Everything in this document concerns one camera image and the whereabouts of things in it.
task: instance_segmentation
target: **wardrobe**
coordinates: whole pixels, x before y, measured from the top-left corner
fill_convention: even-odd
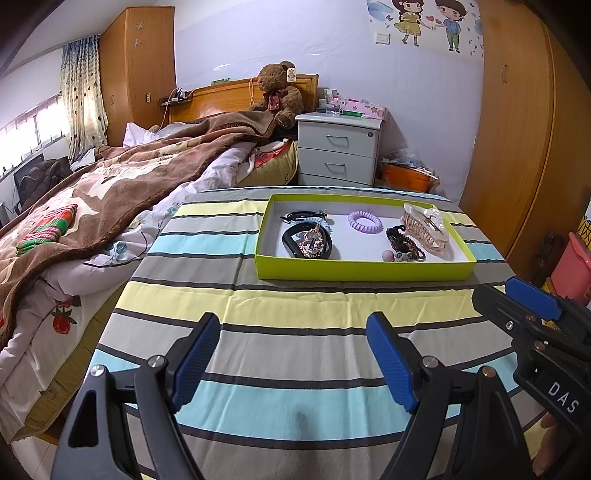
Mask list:
[[[129,7],[99,40],[100,87],[110,146],[121,146],[125,126],[160,125],[158,99],[176,88],[174,7]]]
[[[525,4],[478,5],[482,110],[460,207],[518,276],[541,284],[589,202],[591,93]]]

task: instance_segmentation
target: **wooden headboard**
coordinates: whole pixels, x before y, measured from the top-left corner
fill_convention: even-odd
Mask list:
[[[314,112],[318,106],[318,75],[298,74],[295,83],[304,102],[305,112]],[[262,100],[262,91],[256,79],[219,83],[193,91],[191,101],[170,108],[169,122],[192,122],[198,118],[222,112],[248,110],[251,94],[255,102]]]

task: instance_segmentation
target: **purple coil hair tie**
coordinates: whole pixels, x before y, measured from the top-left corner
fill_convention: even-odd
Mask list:
[[[359,218],[367,218],[367,220],[373,222],[374,224],[363,225],[357,221]],[[378,217],[376,217],[373,213],[369,213],[364,210],[358,210],[357,212],[349,214],[349,225],[361,233],[380,233],[382,228],[384,228],[382,226],[381,220]]]

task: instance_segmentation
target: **pink ball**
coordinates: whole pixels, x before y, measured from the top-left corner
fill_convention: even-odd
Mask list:
[[[384,250],[382,252],[382,260],[384,260],[385,262],[391,262],[394,260],[394,252],[392,252],[391,250]]]

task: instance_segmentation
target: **white drawer cabinet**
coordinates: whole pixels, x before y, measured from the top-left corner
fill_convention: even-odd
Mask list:
[[[295,119],[300,184],[374,184],[381,120],[332,113],[305,113]]]

